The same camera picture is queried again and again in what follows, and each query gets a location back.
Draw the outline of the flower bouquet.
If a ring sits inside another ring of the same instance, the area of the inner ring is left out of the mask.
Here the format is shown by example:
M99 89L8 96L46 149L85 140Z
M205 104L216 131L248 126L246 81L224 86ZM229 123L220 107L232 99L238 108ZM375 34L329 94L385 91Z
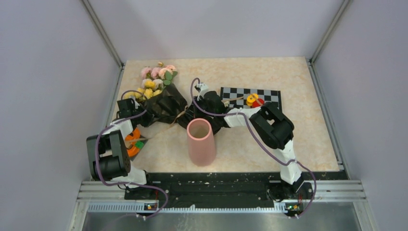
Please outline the flower bouquet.
M140 105L144 105L144 102L152 97L158 96L175 96L177 100L184 98L186 105L189 106L185 97L179 92L175 84L174 78L177 76L178 71L173 65L162 65L151 68L145 67L141 70L140 76L142 78L141 86L136 90L125 91L120 100L134 99ZM199 80L193 82L193 89L197 83L203 83Z

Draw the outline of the beige ribbon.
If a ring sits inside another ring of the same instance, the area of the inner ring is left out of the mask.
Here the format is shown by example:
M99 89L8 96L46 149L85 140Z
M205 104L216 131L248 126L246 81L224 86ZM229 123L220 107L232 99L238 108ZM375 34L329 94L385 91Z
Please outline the beige ribbon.
M231 127L239 127L240 123L232 123L232 120L238 116L238 113L245 113L245 115L250 118L253 114L259 111L259 107L251 109L251 108L227 108L226 114L213 114L206 112L199 105L193 100L195 106L201 110L203 113L206 113L211 116L223 116L227 126L211 126L213 134L217 134L221 128L231 128ZM158 96L152 97L144 102L144 105L141 105L143 108L147 109L147 111L154 114L155 122L163 122L167 124L179 124L183 128L187 128L187 125L193 120L193 106L192 103L187 106L186 101L184 98L181 100L177 100L175 96ZM129 117L131 115L134 116L134 112L136 108L136 103L133 102L131 98L126 100L118 101L118 105L120 107L117 116L120 118Z

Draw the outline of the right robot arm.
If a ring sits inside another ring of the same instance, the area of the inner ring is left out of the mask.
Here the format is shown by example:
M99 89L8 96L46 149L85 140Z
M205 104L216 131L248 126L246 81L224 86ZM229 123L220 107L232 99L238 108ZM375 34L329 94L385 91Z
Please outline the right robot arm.
M307 170L297 161L293 144L293 122L271 102L255 108L227 108L215 91L200 90L192 97L194 111L210 118L216 130L247 127L254 140L280 167L281 186L275 199L295 198L302 191Z

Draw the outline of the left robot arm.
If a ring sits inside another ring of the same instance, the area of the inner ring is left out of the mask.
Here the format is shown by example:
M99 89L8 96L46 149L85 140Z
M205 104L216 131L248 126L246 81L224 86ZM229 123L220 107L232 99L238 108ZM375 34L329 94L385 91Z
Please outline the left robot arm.
M98 135L86 139L90 174L97 181L136 188L141 198L148 199L154 186L147 181L146 171L134 167L131 159L148 141L138 126L151 124L153 114L131 98L119 100L117 105L116 119Z

